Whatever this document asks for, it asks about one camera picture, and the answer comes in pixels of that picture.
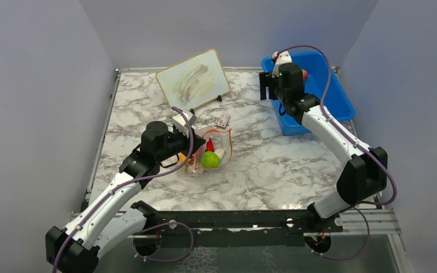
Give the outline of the peach fruit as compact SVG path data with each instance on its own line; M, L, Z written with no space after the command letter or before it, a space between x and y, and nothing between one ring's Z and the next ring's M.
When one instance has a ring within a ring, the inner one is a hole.
M302 69L303 81L306 82L308 80L308 72L305 69Z

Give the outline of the red chili pepper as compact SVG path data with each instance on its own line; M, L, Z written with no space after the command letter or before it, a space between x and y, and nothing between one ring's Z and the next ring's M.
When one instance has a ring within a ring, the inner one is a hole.
M206 142L206 148L205 148L206 152L213 152L215 151L215 145L213 144L212 139L208 139Z

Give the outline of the green lime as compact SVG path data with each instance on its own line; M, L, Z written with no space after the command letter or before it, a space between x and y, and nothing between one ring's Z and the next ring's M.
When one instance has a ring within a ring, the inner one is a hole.
M201 165L205 168L219 167L221 164L220 157L212 151L206 151L201 159Z

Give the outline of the clear zip bag orange zipper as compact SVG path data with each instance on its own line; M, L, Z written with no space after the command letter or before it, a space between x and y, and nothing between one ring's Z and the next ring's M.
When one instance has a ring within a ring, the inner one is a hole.
M204 171L217 171L232 158L232 130L203 127L196 134L205 140L179 171L180 175L199 176Z

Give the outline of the white mushroom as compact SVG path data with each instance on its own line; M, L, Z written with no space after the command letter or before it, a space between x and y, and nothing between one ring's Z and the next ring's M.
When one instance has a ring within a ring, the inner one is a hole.
M220 158L222 159L225 156L225 149L224 148L218 148L215 149L214 153Z

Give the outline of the yellow bell pepper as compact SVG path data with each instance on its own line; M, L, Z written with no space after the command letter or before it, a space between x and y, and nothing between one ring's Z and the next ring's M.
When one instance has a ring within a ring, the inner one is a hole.
M189 164L190 163L190 159L187 159L186 155L179 153L178 156L179 156L179 164L182 164L182 163Z

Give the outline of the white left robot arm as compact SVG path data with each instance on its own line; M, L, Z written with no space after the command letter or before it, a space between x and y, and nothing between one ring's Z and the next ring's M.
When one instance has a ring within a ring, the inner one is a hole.
M47 232L46 258L53 272L93 272L101 257L129 235L161 228L157 210L143 201L120 217L116 214L152 179L179 169L160 173L163 161L179 154L189 158L205 143L188 121L174 123L171 130L164 122L150 122L100 196L63 228Z

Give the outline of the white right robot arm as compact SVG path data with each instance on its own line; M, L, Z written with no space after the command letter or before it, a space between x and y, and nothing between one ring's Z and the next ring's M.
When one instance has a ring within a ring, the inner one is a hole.
M259 91L262 100L278 100L285 113L322 140L343 166L336 189L308 206L305 218L310 230L320 231L332 216L386 188L386 151L359 140L316 95L306 93L298 64L284 63L273 72L259 73Z

